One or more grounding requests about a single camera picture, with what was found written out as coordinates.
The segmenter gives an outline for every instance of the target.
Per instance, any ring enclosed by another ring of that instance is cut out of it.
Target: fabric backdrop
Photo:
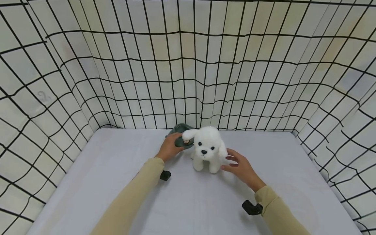
[[[177,123],[292,132],[376,234],[375,22],[375,0],[0,0],[0,234],[98,128]]]

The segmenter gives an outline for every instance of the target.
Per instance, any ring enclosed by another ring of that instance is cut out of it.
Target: wrist
[[[260,179],[260,177],[255,176],[255,177],[253,177],[252,179],[250,179],[248,181],[247,186],[249,188],[251,188],[256,193],[261,188],[263,188],[264,186],[266,186],[266,184],[264,183],[264,181],[262,181],[262,179]]]
[[[163,162],[166,162],[168,159],[168,157],[165,154],[161,154],[161,153],[157,153],[157,155],[155,155],[155,158],[160,158],[162,159]]]

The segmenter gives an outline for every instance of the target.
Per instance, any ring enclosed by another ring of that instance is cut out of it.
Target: stuffed toy dog
[[[221,167],[221,158],[227,157],[227,149],[217,128],[206,126],[183,132],[184,142],[192,138],[194,138],[194,150],[191,155],[193,168],[201,171],[204,168],[203,161],[209,161],[209,172],[217,173]]]

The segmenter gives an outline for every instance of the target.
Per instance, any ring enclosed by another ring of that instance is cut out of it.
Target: hand
[[[221,169],[233,173],[237,178],[248,185],[254,192],[264,187],[266,184],[258,177],[253,170],[249,161],[240,153],[232,149],[227,149],[227,160],[237,162],[237,164],[230,163],[230,165],[223,165]]]
[[[184,150],[184,147],[176,147],[175,140],[181,137],[182,133],[173,133],[165,138],[156,158],[161,158],[164,162],[170,158],[175,157],[178,153]]]

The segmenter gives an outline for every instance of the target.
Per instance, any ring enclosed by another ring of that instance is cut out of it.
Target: grid backdrop
[[[93,133],[292,132],[376,234],[376,0],[0,0],[0,234]]]

